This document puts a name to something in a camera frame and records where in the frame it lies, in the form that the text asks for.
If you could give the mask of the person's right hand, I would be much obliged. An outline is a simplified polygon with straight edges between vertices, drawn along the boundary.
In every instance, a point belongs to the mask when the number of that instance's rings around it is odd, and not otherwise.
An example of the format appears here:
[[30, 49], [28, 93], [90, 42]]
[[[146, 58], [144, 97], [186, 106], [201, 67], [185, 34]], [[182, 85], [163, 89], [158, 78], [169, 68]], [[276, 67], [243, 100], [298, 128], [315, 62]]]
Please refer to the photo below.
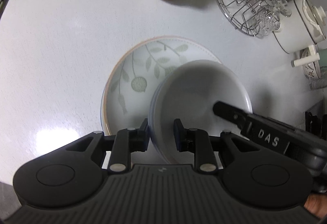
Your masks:
[[327, 196], [311, 194], [304, 207], [316, 217], [324, 218], [327, 214]]

